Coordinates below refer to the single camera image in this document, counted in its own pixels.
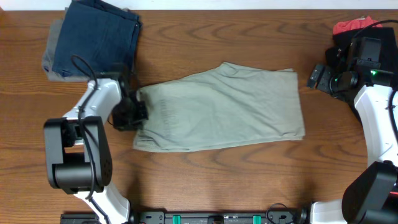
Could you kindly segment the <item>khaki shorts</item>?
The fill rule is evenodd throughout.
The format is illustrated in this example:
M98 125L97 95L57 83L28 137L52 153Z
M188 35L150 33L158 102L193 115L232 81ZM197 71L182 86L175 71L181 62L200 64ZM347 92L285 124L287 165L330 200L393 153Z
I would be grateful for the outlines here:
M193 152L301 140L305 125L298 76L222 63L178 80L145 86L149 117L133 147Z

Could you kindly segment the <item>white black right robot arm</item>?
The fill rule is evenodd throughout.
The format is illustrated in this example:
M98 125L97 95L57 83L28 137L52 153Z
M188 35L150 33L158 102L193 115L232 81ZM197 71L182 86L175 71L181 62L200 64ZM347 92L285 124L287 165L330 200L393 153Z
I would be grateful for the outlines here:
M302 223L397 223L397 57L380 44L325 52L308 86L352 107L366 141L368 166L339 200L314 202Z

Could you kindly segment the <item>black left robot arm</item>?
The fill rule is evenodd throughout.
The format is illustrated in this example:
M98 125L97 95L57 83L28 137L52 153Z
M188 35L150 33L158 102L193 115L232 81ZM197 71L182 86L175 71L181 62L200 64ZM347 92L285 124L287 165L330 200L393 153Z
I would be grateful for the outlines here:
M89 75L88 88L63 117L44 124L47 177L51 187L83 200L97 223L135 223L131 203L115 186L104 126L136 131L148 119L132 72Z

